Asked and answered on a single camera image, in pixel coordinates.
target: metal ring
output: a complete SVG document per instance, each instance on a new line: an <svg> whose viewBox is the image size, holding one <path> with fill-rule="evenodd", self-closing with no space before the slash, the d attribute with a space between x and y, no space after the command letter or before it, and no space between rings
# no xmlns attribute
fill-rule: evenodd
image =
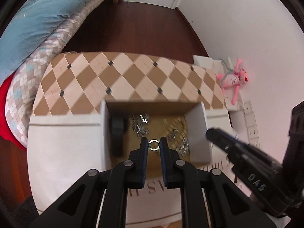
<svg viewBox="0 0 304 228"><path fill-rule="evenodd" d="M157 142L158 147L157 147L157 148L151 148L151 147L150 147L150 144L151 144L152 142ZM151 140L151 141L149 141L148 148L149 148L151 151L157 151L157 150L159 149L159 141L158 141L158 140Z"/></svg>

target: bed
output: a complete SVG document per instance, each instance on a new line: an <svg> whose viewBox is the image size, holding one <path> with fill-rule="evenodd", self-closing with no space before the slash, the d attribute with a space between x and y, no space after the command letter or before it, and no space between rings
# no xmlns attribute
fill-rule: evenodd
<svg viewBox="0 0 304 228"><path fill-rule="evenodd" d="M7 58L2 56L4 53L1 55L0 52L0 68L3 68L0 74L0 135L23 150L27 148L28 125L33 102L48 64L61 53L85 18L103 0L76 0L76 3L79 3L78 6L74 4L74 0L71 0L73 8L67 7L65 11L59 11L55 22L52 19L51 22L43 21L42 24L49 23L50 26L42 26L40 34L36 34L36 31L40 29L38 28L33 30L33 35L31 35L32 32L29 33L29 36L22 33L23 38L18 39L19 44L10 42L9 37L12 36L11 33L6 33L7 30L10 32L20 26L17 19L24 19L29 14L24 7L31 8L37 1L41 0L28 0L0 38L0 47L3 46L2 52L6 51L6 54L10 49L14 49Z"/></svg>

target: electrical outlet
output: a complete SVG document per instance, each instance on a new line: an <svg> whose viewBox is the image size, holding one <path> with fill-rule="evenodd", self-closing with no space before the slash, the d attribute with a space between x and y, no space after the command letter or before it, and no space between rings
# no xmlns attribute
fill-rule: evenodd
<svg viewBox="0 0 304 228"><path fill-rule="evenodd" d="M248 128L248 137L249 137L249 139L253 139L255 137L258 137L256 126Z"/></svg>
<svg viewBox="0 0 304 228"><path fill-rule="evenodd" d="M251 126L255 126L255 117L253 113L249 113L245 115L245 121L246 121L246 126L247 128L251 127Z"/></svg>
<svg viewBox="0 0 304 228"><path fill-rule="evenodd" d="M251 102L249 101L248 103L244 104L244 113L249 114L252 112L253 112L253 110L252 110Z"/></svg>
<svg viewBox="0 0 304 228"><path fill-rule="evenodd" d="M249 143L260 148L259 138L251 139L251 140L249 140Z"/></svg>

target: pink stuffed toy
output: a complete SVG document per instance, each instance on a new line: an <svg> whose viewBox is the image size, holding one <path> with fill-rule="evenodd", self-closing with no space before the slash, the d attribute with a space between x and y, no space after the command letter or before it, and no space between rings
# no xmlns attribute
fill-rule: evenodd
<svg viewBox="0 0 304 228"><path fill-rule="evenodd" d="M221 81L223 91L226 87L235 86L235 91L231 100L232 105L235 105L235 102L237 100L240 84L245 84L247 81L249 81L248 74L244 68L239 69L241 63L242 60L238 59L233 74L219 74L217 76L217 78Z"/></svg>

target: baseboard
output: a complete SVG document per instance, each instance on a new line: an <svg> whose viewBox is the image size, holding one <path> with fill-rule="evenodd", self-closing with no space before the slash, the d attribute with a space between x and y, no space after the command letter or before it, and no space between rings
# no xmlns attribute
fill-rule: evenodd
<svg viewBox="0 0 304 228"><path fill-rule="evenodd" d="M175 10L180 15L180 17L183 19L183 21L185 22L186 27L189 29L189 31L190 31L190 33L191 33L191 35L192 35L192 37L193 37L193 39L194 39L197 47L200 50L201 55L209 57L207 51L205 50L205 48L204 48L204 46L202 44L202 42L200 41L200 38L198 37L198 35L194 31L194 29L191 26L191 24L189 23L189 21L186 19L186 17L183 15L183 13L179 10L178 7L175 7Z"/></svg>
<svg viewBox="0 0 304 228"><path fill-rule="evenodd" d="M113 0L104 0L103 3L113 3Z"/></svg>

